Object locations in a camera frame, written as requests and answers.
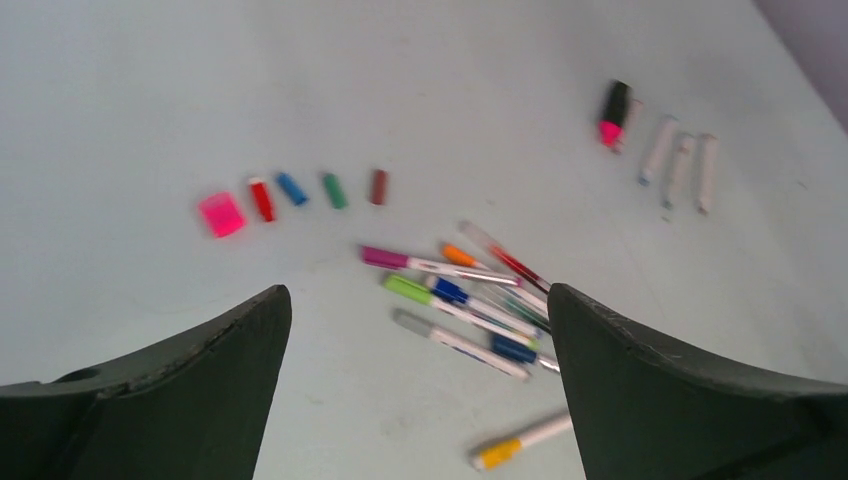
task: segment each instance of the purple marker cap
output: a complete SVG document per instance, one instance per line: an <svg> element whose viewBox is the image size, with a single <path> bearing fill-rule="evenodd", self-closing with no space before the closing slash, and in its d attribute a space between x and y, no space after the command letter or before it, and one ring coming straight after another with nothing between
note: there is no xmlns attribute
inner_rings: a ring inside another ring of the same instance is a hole
<svg viewBox="0 0 848 480"><path fill-rule="evenodd" d="M400 270L406 268L409 256L374 247L362 247L362 261L375 267Z"/></svg>

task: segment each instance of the white tabletop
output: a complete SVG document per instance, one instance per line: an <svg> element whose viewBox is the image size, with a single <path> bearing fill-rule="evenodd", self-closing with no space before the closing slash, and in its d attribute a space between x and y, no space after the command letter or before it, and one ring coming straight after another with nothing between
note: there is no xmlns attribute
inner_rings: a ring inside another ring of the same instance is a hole
<svg viewBox="0 0 848 480"><path fill-rule="evenodd" d="M31 1L0 19L0 383L282 283L294 320L257 479L478 478L466 450L563 409L560 379L521 384L402 330L393 308L469 332L356 255L470 248L460 219L651 327L848 381L848 142L747 2ZM646 104L621 157L593 125L612 78ZM662 114L721 141L709 218L636 183ZM245 179L280 170L307 207L275 193L281 221L206 234L198 199L247 207ZM572 434L486 474L582 475Z"/></svg>

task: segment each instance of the pink cap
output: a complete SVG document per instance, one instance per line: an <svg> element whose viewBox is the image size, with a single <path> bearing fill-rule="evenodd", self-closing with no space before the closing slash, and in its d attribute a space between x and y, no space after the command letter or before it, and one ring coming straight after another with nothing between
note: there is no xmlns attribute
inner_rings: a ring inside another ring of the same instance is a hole
<svg viewBox="0 0 848 480"><path fill-rule="evenodd" d="M362 261L375 267L399 270L406 268L409 256L374 247L362 247Z"/></svg>
<svg viewBox="0 0 848 480"><path fill-rule="evenodd" d="M615 141L621 135L621 127L611 122L601 122L601 143L608 147L615 145Z"/></svg>
<svg viewBox="0 0 848 480"><path fill-rule="evenodd" d="M245 225L244 215L229 192L219 192L197 205L203 219L218 238L237 232Z"/></svg>

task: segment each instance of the lime green marker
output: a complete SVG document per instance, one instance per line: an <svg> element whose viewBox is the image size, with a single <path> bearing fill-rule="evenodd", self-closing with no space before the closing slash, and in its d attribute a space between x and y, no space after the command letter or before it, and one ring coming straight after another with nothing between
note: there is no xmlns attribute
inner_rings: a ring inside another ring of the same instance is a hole
<svg viewBox="0 0 848 480"><path fill-rule="evenodd" d="M324 189L327 190L327 195L330 197L330 203L333 204L333 208L342 210L347 207L347 197L345 197L338 177L332 173L324 175Z"/></svg>
<svg viewBox="0 0 848 480"><path fill-rule="evenodd" d="M395 292L398 295L402 295L410 300L415 300L422 305L429 305L436 310L447 313L448 315L462 320L465 323L470 323L477 328L482 328L483 330L496 333L514 342L520 343L525 347L532 348L533 350L538 350L539 348L539 342L535 338L525 337L520 333L516 333L500 325L495 325L471 312L457 308L430 293L430 290L427 290L427 287L424 285L415 283L412 280L401 277L400 275L389 275L389 278L383 282L383 286L386 287L387 290Z"/></svg>

